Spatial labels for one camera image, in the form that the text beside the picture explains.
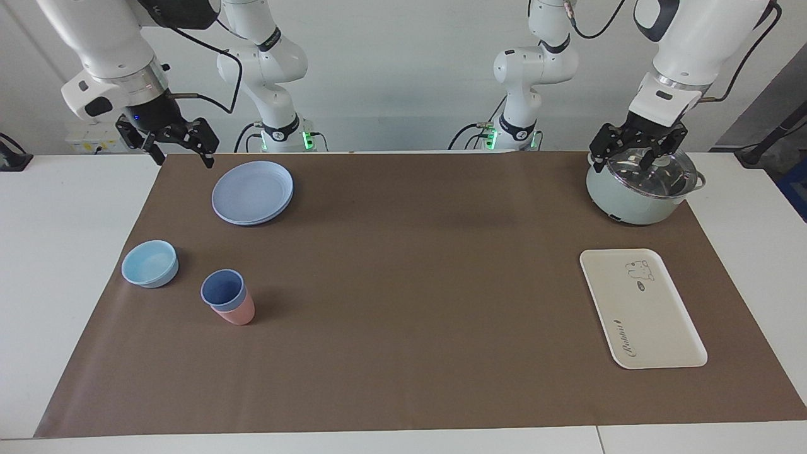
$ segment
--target white table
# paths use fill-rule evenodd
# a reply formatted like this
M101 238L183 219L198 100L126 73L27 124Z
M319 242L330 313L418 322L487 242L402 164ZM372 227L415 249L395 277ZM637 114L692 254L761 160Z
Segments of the white table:
M730 155L692 158L709 177L690 198L692 209L807 401L800 351L807 346L807 225L761 170L745 170ZM22 174L0 174L0 438L33 434L156 176L146 156L37 157ZM807 422L761 422L7 440L0 453L803 453L804 446Z

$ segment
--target blue object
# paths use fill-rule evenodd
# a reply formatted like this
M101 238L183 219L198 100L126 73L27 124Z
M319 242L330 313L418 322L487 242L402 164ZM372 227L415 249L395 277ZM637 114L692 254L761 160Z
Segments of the blue object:
M807 221L807 159L793 167L776 186Z
M202 283L202 299L219 312L238 309L247 297L244 277L234 270L219 270Z
M162 287L179 271L177 251L162 240L145 242L126 254L120 270L131 284L145 288Z
M213 211L234 225L271 221L291 202L294 180L285 167L269 161L242 164L213 188Z

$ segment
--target green light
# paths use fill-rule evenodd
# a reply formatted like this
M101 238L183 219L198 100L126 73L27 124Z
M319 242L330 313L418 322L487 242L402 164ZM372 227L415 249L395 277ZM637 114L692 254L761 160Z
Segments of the green light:
M314 148L314 139L310 132L303 131L303 141L305 142L305 149Z
M496 130L491 131L491 133L487 136L487 140L485 141L485 147L487 149L495 149L496 148L496 139L499 137L499 132Z

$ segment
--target pot lid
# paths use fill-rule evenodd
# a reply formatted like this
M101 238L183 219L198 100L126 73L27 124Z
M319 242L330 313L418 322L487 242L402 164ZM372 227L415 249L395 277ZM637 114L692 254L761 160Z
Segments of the pot lid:
M653 161L647 170L640 162L648 149L628 149L611 157L608 169L623 185L657 199L681 197L697 185L697 170L681 150Z

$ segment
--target brown tablecloth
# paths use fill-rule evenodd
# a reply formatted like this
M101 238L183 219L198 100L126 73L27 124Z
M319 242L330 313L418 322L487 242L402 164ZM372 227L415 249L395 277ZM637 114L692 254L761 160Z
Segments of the brown tablecloth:
M269 224L226 224L211 190L256 159L288 168L295 197ZM37 437L807 418L689 207L609 220L583 153L217 160L168 158L124 253L165 239L180 272L157 290L112 276ZM705 367L612 360L579 255L638 247L665 260ZM227 267L249 326L199 298Z

